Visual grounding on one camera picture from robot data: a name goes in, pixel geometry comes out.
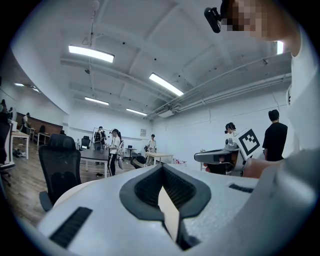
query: bag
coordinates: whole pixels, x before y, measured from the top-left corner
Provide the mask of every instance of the bag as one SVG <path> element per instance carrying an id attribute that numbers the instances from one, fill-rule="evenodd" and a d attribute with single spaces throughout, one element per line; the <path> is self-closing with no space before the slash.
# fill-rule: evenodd
<path id="1" fill-rule="evenodd" d="M 102 135 L 101 135 L 100 131 L 97 131 L 95 133 L 94 142 L 101 142 L 101 141 L 102 141 Z"/>

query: woman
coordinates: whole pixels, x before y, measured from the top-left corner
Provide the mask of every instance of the woman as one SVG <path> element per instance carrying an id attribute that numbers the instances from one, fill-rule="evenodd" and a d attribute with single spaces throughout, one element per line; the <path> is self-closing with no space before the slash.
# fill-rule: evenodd
<path id="1" fill-rule="evenodd" d="M 111 176 L 116 175 L 116 164 L 115 161 L 117 159 L 117 151 L 120 146 L 120 138 L 119 134 L 121 136 L 121 133 L 117 129 L 113 129 L 112 131 L 112 144 L 109 147 L 110 153 L 109 153 L 109 163 L 108 167 L 111 169 Z"/>

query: black t-shirt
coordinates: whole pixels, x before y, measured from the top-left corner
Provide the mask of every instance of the black t-shirt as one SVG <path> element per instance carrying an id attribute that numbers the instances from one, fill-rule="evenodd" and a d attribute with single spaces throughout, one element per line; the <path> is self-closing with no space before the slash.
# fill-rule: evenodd
<path id="1" fill-rule="evenodd" d="M 283 123 L 275 122 L 265 131 L 262 147 L 267 149 L 268 161 L 282 160 L 282 152 L 284 151 L 288 127 Z"/>

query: white ceiling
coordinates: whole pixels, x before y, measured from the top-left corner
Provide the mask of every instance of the white ceiling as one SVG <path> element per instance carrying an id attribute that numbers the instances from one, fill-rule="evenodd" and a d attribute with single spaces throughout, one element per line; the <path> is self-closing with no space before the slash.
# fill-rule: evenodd
<path id="1" fill-rule="evenodd" d="M 220 9 L 221 0 L 99 3 L 91 48 L 115 57 L 113 63 L 92 58 L 92 75 L 85 73 L 89 58 L 68 51 L 69 45 L 87 46 L 83 41 L 88 43 L 90 38 L 91 0 L 63 1 L 33 32 L 42 64 L 56 86 L 77 100 L 94 97 L 109 102 L 112 109 L 151 114 L 168 102 L 190 104 L 203 96 L 291 72 L 290 54 L 274 56 L 274 42 L 259 42 L 224 27 L 219 34 L 212 31 L 204 9 Z M 149 80 L 151 73 L 186 94 L 176 98 Z"/>

